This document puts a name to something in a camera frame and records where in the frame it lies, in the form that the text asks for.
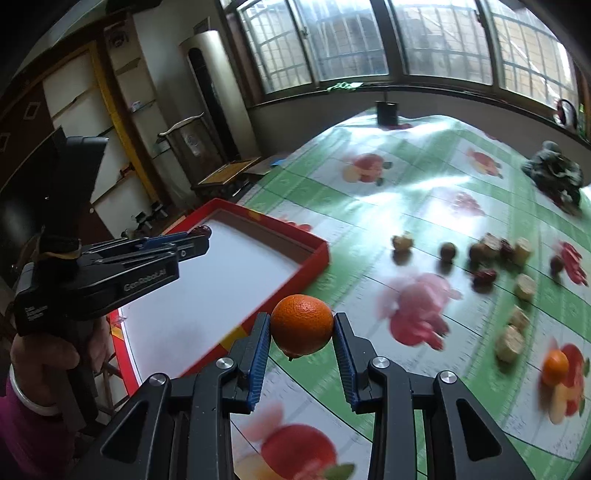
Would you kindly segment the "left hand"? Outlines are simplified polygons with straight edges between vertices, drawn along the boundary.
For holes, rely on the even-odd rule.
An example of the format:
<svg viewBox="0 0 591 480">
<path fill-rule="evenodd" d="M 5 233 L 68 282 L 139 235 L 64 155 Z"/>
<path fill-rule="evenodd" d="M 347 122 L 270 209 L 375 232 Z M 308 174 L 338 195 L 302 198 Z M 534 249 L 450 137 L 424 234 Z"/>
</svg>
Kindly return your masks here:
<svg viewBox="0 0 591 480">
<path fill-rule="evenodd" d="M 98 373 L 109 353 L 109 324 L 105 317 L 94 322 L 88 343 L 87 358 L 92 370 Z M 14 379 L 20 391 L 33 403 L 50 407 L 56 404 L 50 375 L 73 369 L 79 354 L 68 342 L 60 338 L 35 338 L 16 335 L 11 345 L 10 358 Z"/>
</svg>

